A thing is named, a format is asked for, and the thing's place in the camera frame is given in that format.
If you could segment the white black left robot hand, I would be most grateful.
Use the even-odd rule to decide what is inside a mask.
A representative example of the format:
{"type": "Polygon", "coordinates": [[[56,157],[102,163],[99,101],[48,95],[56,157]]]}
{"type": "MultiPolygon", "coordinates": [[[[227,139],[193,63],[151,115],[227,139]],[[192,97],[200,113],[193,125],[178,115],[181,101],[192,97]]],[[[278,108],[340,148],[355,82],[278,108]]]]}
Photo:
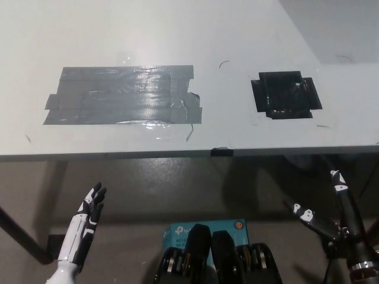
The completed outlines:
{"type": "Polygon", "coordinates": [[[88,255],[101,216],[107,189],[97,183],[83,199],[65,234],[58,261],[73,263],[80,272],[88,255]]]}

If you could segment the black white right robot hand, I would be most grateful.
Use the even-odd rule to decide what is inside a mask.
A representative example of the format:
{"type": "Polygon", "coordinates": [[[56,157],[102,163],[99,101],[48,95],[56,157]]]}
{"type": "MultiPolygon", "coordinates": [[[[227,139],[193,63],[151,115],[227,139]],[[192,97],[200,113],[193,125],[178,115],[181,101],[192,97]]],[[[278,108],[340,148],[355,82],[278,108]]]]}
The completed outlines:
{"type": "Polygon", "coordinates": [[[369,244],[361,214],[344,177],[339,170],[330,171],[332,186],[341,212],[340,224],[316,215],[299,203],[285,200],[285,206],[303,225],[333,244],[344,244],[350,271],[378,269],[378,254],[369,244]]]}

